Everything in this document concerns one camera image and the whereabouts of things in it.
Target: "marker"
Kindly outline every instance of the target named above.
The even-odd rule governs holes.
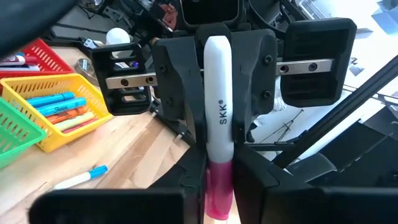
[[[39,72],[37,65],[0,66],[0,71]]]
[[[72,132],[72,131],[74,131],[74,130],[77,130],[77,129],[81,128],[81,127],[86,126],[87,124],[91,124],[92,122],[94,122],[94,121],[96,121],[96,120],[98,120],[98,119],[97,119],[97,118],[93,118],[93,119],[91,119],[91,120],[89,120],[89,121],[86,121],[86,122],[84,122],[84,123],[79,124],[78,126],[75,126],[75,127],[73,127],[73,128],[70,128],[70,129],[66,129],[66,130],[62,131],[62,133],[68,134],[68,133],[70,133],[70,132]]]
[[[87,106],[81,106],[79,108],[75,108],[73,110],[68,110],[61,112],[59,114],[51,115],[49,117],[46,117],[48,121],[50,121],[52,124],[57,124],[61,121],[65,121],[70,118],[74,118],[78,115],[81,115],[83,113],[86,113],[88,110]]]
[[[61,101],[50,105],[36,108],[43,116],[50,116],[53,114],[61,113],[67,110],[72,110],[81,106],[86,105],[86,99],[84,97],[78,97],[72,100]]]
[[[205,114],[207,153],[205,210],[209,217],[228,219],[232,206],[232,53],[225,36],[209,37],[205,44]]]
[[[0,61],[0,66],[15,65],[37,65],[37,58],[35,56],[13,55]]]
[[[79,124],[84,123],[84,122],[86,122],[88,120],[91,120],[93,118],[94,118],[93,112],[87,112],[85,114],[78,115],[78,116],[76,116],[74,118],[70,118],[70,119],[68,119],[66,121],[59,122],[59,123],[55,124],[54,126],[56,128],[58,128],[58,130],[64,131],[66,129],[78,126]]]
[[[75,185],[86,182],[87,180],[91,180],[91,179],[94,179],[95,177],[99,177],[99,176],[103,175],[106,171],[108,171],[108,168],[106,166],[96,167],[91,171],[82,173],[80,175],[72,177],[71,179],[68,179],[59,184],[56,184],[54,186],[54,189],[61,190],[61,189],[67,189],[69,187],[73,187]]]
[[[65,100],[70,100],[73,99],[75,97],[75,94],[73,94],[72,92],[68,91],[65,93],[61,93],[61,94],[55,94],[55,95],[50,95],[50,96],[42,96],[42,97],[35,97],[35,98],[31,98],[26,100],[30,105],[32,105],[34,108],[38,108],[41,106],[45,106],[45,105],[50,105],[52,103],[58,103],[61,101],[65,101]]]

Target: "marker cap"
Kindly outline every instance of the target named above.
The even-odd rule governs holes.
[[[89,171],[88,173],[90,174],[91,178],[95,178],[95,177],[99,177],[99,176],[103,175],[106,171],[108,171],[108,168],[105,165],[103,165],[103,166],[94,168],[93,170]]]

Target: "white marker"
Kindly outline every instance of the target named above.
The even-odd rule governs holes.
[[[99,177],[99,176],[103,175],[106,171],[108,171],[108,168],[106,166],[96,167],[91,171],[82,173],[80,175],[77,175],[75,177],[72,177],[71,179],[65,180],[65,181],[55,185],[54,189],[55,190],[68,189],[75,185],[86,182],[87,180],[91,180],[95,177]]]
[[[232,205],[232,53],[225,36],[209,37],[204,51],[205,113],[207,123],[206,204],[208,216],[228,219]]]

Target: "blue pen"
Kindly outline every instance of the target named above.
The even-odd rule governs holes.
[[[78,97],[72,100],[62,101],[58,103],[53,103],[51,105],[42,106],[36,108],[43,116],[50,116],[53,114],[61,113],[67,110],[72,110],[87,104],[84,97]]]
[[[60,189],[67,189],[69,187],[73,187],[77,184],[86,182],[87,180],[91,180],[95,177],[99,177],[99,176],[103,175],[106,171],[108,171],[108,168],[106,166],[96,167],[91,171],[82,173],[80,175],[72,177],[71,179],[64,180],[63,182],[56,184],[54,186],[54,189],[60,190]]]
[[[35,98],[28,99],[26,101],[30,105],[32,105],[34,108],[38,108],[41,106],[50,105],[52,103],[58,103],[58,102],[65,101],[65,100],[71,100],[74,97],[75,97],[75,94],[68,91],[68,92],[61,93],[61,94],[55,94],[55,95],[43,96],[43,97],[35,97]]]

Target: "white ball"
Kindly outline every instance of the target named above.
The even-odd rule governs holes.
[[[129,34],[121,28],[113,28],[106,34],[106,45],[130,43]]]

